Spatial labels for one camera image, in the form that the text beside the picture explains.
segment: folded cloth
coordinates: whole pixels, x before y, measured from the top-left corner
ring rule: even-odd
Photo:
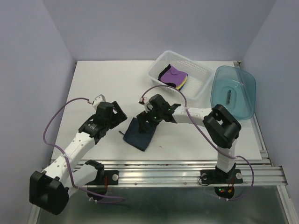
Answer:
[[[178,90],[181,90],[186,83],[188,74],[177,70],[172,65],[168,65],[158,77],[158,80],[162,83],[172,86]]]
[[[148,122],[145,123],[147,132],[139,133],[139,122],[137,118],[133,118],[126,133],[123,134],[123,139],[126,143],[138,148],[141,151],[145,151],[149,146],[151,139],[156,131],[156,126],[151,127]]]

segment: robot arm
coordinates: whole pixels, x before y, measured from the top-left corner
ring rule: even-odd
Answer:
[[[42,172],[35,171],[30,177],[29,201],[53,214],[59,214],[68,203],[69,197],[78,189],[71,184],[66,158],[73,170],[82,157],[92,149],[109,129],[127,119],[117,102],[108,103],[100,95],[94,102],[96,113],[79,128],[75,138],[52,164]],[[76,186],[82,186],[103,176],[103,165],[87,161],[73,174]]]
[[[159,94],[150,99],[141,98],[139,103],[145,108],[137,115],[139,132],[147,132],[145,122],[151,126],[157,126],[162,120],[171,123],[193,123],[184,106],[180,104],[170,106]],[[231,179],[235,169],[235,144],[241,125],[222,105],[206,109],[188,108],[188,111],[197,125],[207,129],[212,141],[217,145],[217,175]]]

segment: dark blue cloth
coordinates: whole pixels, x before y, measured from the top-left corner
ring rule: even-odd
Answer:
[[[126,133],[123,136],[125,142],[143,152],[149,146],[150,141],[156,131],[156,127],[151,127],[148,122],[146,122],[145,125],[148,131],[146,133],[139,133],[139,122],[137,118],[133,118]]]

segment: blue plastic bin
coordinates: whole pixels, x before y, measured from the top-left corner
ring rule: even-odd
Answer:
[[[224,105],[236,119],[250,119],[255,111],[256,80],[242,69],[221,66],[215,73],[211,105]]]

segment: white wall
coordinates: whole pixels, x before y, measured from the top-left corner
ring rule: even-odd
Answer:
[[[243,60],[256,78],[256,115],[299,212],[299,1],[278,0]]]
[[[241,59],[275,0],[43,0],[78,60]]]
[[[43,129],[66,101],[74,61],[41,0],[0,5],[0,223],[24,224],[29,177],[50,161]]]

